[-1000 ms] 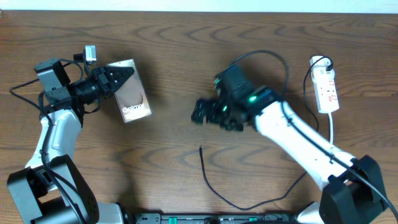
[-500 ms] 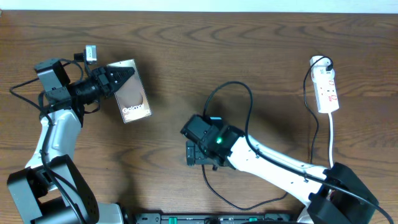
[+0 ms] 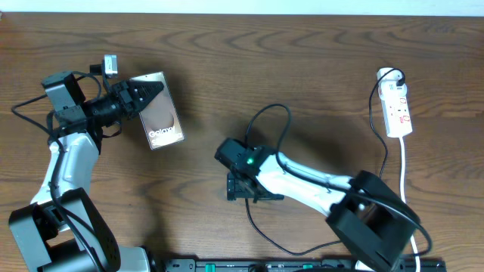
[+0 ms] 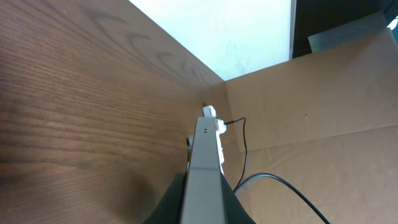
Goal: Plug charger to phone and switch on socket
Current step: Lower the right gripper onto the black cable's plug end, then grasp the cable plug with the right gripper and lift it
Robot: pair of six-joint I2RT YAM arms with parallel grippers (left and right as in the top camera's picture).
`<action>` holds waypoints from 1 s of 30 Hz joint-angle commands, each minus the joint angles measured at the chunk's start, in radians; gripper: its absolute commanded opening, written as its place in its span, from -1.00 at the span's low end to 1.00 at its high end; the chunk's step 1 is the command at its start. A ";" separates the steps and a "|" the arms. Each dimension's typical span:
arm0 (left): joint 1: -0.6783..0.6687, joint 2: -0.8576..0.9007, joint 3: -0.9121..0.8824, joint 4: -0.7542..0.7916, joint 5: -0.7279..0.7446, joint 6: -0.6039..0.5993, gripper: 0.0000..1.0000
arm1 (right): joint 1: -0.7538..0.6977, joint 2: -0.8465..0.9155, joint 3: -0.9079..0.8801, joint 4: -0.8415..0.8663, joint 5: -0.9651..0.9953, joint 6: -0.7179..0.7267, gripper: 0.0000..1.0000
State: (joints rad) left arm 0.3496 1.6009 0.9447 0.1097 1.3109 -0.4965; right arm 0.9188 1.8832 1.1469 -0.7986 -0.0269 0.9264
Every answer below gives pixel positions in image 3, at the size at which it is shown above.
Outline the rose gold Galaxy smartphone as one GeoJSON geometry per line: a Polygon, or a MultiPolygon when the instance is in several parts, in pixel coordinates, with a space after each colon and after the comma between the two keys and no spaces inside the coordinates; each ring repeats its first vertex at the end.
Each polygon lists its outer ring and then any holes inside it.
{"type": "Polygon", "coordinates": [[[163,72],[130,79],[135,82],[161,82],[163,90],[139,113],[149,146],[160,149],[185,139],[172,95],[163,72]]]}

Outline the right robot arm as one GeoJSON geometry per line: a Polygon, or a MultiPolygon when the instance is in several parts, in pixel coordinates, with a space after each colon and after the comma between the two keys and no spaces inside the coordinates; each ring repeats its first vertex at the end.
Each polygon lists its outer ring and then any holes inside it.
{"type": "Polygon", "coordinates": [[[228,138],[215,158],[228,169],[229,200],[289,197],[320,212],[342,244],[375,271],[397,271],[419,217],[375,174],[332,175],[267,146],[228,138]]]}

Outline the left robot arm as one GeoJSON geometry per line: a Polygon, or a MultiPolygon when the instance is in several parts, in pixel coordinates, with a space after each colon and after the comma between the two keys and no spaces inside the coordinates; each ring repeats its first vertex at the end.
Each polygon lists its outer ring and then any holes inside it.
{"type": "Polygon", "coordinates": [[[165,88],[161,72],[108,85],[86,100],[75,71],[42,81],[53,106],[43,131],[51,159],[31,203],[8,226],[30,271],[165,271],[146,247],[118,244],[88,192],[105,127],[137,116],[165,88]]]}

